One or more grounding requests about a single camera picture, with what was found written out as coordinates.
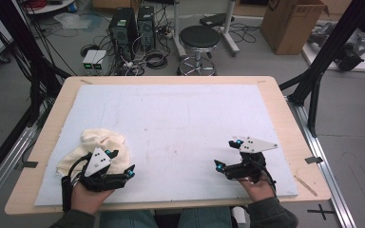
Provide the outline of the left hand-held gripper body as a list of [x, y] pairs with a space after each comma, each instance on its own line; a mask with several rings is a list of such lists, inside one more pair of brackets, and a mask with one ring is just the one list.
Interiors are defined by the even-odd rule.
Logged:
[[122, 174], [108, 174], [107, 170], [112, 164], [110, 159], [100, 147], [89, 153], [88, 163], [83, 167], [79, 182], [89, 191], [102, 192], [123, 188], [129, 179]]

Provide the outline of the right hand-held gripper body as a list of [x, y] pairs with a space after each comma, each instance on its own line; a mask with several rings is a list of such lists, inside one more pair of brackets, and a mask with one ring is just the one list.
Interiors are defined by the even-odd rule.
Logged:
[[241, 162], [227, 165], [224, 172], [225, 177], [229, 180], [250, 178], [252, 181], [259, 181], [261, 172], [266, 172], [266, 159], [263, 152], [276, 149], [278, 145], [251, 137], [238, 140], [243, 141], [238, 149]]

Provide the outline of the cream cloth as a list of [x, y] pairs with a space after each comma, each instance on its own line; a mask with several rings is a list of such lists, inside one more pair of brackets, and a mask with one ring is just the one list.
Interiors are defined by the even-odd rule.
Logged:
[[66, 176], [70, 167], [78, 159], [88, 152], [93, 152], [96, 147], [103, 150], [119, 151], [107, 170], [109, 174], [121, 174], [130, 166], [129, 150], [125, 146], [125, 137], [114, 131], [96, 128], [83, 131], [81, 143], [73, 151], [67, 153], [57, 164], [57, 173]]

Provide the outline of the person's right hand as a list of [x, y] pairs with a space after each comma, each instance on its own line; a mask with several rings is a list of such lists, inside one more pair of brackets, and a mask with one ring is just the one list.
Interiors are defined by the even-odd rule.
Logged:
[[253, 202], [274, 198], [276, 196], [270, 181], [264, 176], [261, 176], [258, 182], [244, 178], [239, 179], [239, 183]]

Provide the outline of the person's left hand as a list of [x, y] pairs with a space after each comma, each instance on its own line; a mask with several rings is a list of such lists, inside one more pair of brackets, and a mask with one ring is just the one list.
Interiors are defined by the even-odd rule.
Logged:
[[89, 191], [81, 183], [77, 183], [72, 190], [71, 208], [94, 215], [112, 193], [113, 190]]

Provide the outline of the small white box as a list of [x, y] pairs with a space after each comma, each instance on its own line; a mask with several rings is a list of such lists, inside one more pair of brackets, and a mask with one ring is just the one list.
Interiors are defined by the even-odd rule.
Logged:
[[244, 210], [240, 207], [234, 207], [232, 209], [232, 215], [233, 215], [234, 219], [236, 220], [238, 227], [244, 228], [246, 225], [246, 218], [245, 218]]

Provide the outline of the person's leg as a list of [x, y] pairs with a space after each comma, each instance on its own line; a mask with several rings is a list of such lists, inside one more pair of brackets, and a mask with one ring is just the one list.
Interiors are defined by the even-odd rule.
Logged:
[[184, 209], [178, 228], [232, 228], [228, 207], [203, 207]]
[[147, 210], [103, 212], [99, 228], [159, 228], [152, 213]]

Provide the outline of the white power supply unit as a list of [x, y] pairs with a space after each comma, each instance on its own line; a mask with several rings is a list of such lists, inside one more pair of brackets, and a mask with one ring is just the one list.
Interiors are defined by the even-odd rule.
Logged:
[[106, 51], [97, 50], [92, 64], [95, 70], [103, 70], [106, 66]]
[[93, 70], [96, 68], [97, 62], [97, 50], [91, 49], [86, 53], [86, 56], [83, 60], [83, 66], [85, 70]]

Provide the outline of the black round stool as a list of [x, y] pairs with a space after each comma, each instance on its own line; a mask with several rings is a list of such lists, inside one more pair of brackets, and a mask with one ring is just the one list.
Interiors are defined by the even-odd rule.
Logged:
[[192, 50], [193, 56], [183, 57], [177, 68], [182, 76], [215, 76], [217, 70], [211, 61], [211, 51], [221, 42], [219, 33], [207, 26], [190, 26], [179, 34], [179, 42], [183, 48]]

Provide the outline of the white metal stand leg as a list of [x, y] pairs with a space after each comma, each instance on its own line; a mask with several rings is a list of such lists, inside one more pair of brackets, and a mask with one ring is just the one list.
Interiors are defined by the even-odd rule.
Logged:
[[186, 56], [186, 52], [182, 44], [180, 43], [180, 0], [173, 0], [173, 13], [174, 13], [174, 28], [172, 31], [172, 37], [176, 49], [179, 53], [179, 57], [182, 59]]
[[226, 16], [225, 16], [225, 20], [224, 20], [224, 24], [223, 24], [223, 30], [221, 33], [224, 41], [228, 45], [233, 57], [235, 57], [240, 52], [240, 49], [238, 48], [236, 42], [233, 40], [233, 38], [231, 37], [231, 35], [229, 33], [236, 1], [237, 0], [228, 0]]

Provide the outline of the black flat device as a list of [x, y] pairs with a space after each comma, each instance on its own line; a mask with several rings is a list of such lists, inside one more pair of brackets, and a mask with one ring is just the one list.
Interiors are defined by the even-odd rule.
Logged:
[[225, 13], [218, 13], [211, 16], [203, 16], [200, 19], [200, 23], [203, 26], [213, 27], [223, 27], [225, 25], [227, 15]]

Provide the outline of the open cardboard box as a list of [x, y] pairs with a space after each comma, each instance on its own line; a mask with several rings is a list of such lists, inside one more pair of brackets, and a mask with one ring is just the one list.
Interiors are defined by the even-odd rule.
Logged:
[[300, 54], [325, 9], [321, 0], [269, 0], [261, 34], [275, 54]]

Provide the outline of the clear plastic sheet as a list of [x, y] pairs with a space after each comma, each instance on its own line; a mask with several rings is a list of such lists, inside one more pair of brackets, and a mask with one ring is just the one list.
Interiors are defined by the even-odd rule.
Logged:
[[94, 14], [60, 13], [53, 19], [62, 25], [63, 29], [95, 29], [102, 23], [102, 18]]

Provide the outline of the white round table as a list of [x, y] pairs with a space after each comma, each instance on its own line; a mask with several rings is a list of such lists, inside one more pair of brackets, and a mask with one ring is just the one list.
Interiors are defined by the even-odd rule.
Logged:
[[29, 13], [40, 14], [69, 7], [76, 0], [27, 0], [25, 8]]

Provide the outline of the aluminium rail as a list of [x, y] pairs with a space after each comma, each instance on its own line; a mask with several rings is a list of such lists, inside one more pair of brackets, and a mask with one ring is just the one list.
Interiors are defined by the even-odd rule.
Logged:
[[325, 156], [323, 148], [317, 137], [314, 137], [312, 131], [308, 129], [307, 121], [308, 114], [303, 106], [296, 106], [290, 102], [287, 102], [288, 106], [292, 110], [295, 119], [298, 122], [298, 126], [307, 142], [313, 157], [318, 159], [317, 167], [322, 173], [322, 177], [325, 179], [330, 192], [330, 201], [333, 204], [335, 215], [338, 218], [338, 222], [341, 228], [356, 228], [354, 218], [349, 210], [349, 207], [340, 191], [339, 185], [336, 182], [335, 175], [331, 169], [331, 166]]
[[9, 152], [0, 161], [0, 189], [9, 178], [21, 157], [32, 148], [32, 141], [36, 137], [38, 130], [36, 127], [26, 127], [15, 139]]

